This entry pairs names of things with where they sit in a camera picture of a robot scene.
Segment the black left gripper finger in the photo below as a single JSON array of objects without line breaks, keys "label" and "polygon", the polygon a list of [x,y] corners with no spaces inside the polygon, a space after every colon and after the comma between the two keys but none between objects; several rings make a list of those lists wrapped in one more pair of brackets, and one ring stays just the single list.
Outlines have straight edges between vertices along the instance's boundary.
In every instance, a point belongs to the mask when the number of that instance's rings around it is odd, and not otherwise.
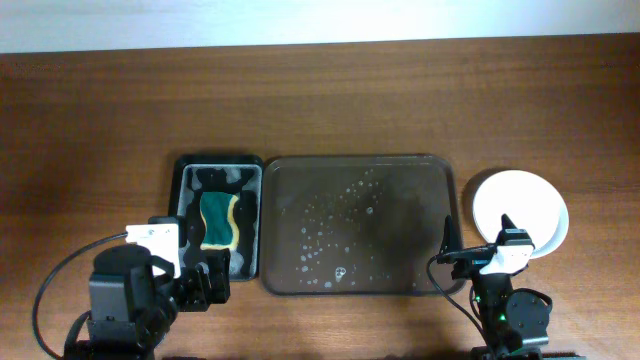
[{"label": "black left gripper finger", "polygon": [[209,268],[210,304],[225,304],[230,297],[230,251],[228,249],[210,250],[206,252]]},{"label": "black left gripper finger", "polygon": [[209,277],[209,268],[204,262],[197,264],[197,271],[200,281],[201,300],[204,304],[211,304],[211,281]]}]

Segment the yellow green sponge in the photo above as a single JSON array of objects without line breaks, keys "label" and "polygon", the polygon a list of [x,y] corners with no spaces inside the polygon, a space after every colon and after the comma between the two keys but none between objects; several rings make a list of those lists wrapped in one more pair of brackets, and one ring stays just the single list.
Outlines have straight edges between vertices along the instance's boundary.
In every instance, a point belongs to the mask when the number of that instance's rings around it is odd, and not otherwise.
[{"label": "yellow green sponge", "polygon": [[234,211],[239,197],[224,192],[204,192],[200,198],[200,215],[205,234],[200,245],[202,250],[235,251],[239,244],[240,231]]}]

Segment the cream plate with red stain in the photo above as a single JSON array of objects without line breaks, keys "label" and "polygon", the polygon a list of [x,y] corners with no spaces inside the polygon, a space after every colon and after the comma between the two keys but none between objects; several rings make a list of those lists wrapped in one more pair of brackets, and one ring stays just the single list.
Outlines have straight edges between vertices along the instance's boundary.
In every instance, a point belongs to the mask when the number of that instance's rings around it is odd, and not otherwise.
[{"label": "cream plate with red stain", "polygon": [[560,192],[541,176],[523,170],[499,171],[482,181],[472,198],[471,213],[488,243],[495,242],[501,217],[508,216],[532,239],[533,259],[557,250],[569,230],[569,212]]}]

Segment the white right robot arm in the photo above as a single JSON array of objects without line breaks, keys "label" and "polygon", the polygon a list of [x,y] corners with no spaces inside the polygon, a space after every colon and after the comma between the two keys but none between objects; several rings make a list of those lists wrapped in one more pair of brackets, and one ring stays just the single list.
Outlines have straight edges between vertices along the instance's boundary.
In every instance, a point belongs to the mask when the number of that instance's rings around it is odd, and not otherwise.
[{"label": "white right robot arm", "polygon": [[547,327],[552,299],[533,289],[512,286],[535,249],[524,229],[507,215],[496,240],[484,246],[462,249],[450,215],[445,217],[439,253],[428,263],[451,264],[451,278],[469,280],[471,309],[462,313],[480,333],[484,344],[470,350],[472,359],[541,359],[541,347],[549,342]]}]

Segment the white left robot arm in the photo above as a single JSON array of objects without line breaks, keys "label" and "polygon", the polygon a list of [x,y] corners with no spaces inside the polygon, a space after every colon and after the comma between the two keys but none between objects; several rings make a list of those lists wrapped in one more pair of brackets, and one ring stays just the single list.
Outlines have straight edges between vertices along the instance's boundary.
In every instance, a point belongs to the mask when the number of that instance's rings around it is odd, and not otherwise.
[{"label": "white left robot arm", "polygon": [[[94,259],[89,279],[91,307],[72,325],[64,344],[67,359],[152,359],[181,312],[205,312],[231,296],[232,259],[229,245],[209,244],[204,220],[152,217],[146,225],[129,227],[124,245],[109,248]],[[396,259],[388,274],[355,269],[326,271],[326,281],[278,276],[261,271],[265,290],[280,297],[302,296],[426,296],[450,295],[448,288],[420,280],[428,266],[415,250]]]}]

